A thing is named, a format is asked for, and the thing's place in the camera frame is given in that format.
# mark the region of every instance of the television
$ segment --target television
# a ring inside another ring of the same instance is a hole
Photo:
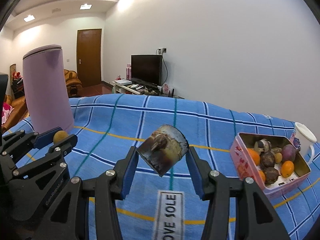
[[[131,55],[131,81],[162,85],[162,55]]]

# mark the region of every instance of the wall socket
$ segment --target wall socket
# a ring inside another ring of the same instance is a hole
[[[159,55],[162,55],[164,53],[167,53],[167,48],[159,48],[158,51],[159,51]]]

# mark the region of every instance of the purple trash can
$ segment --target purple trash can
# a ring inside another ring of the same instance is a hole
[[[55,127],[69,132],[74,126],[60,45],[33,49],[23,56],[23,85],[34,130]]]

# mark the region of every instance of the ceiling vent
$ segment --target ceiling vent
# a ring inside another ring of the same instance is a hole
[[[57,13],[57,12],[61,12],[61,9],[60,8],[55,8],[52,10],[52,13]]]

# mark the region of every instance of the round yellow ball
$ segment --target round yellow ball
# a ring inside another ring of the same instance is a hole
[[[53,144],[56,144],[60,141],[62,141],[63,139],[67,138],[69,135],[66,131],[58,131],[55,133],[55,135],[53,136]]]

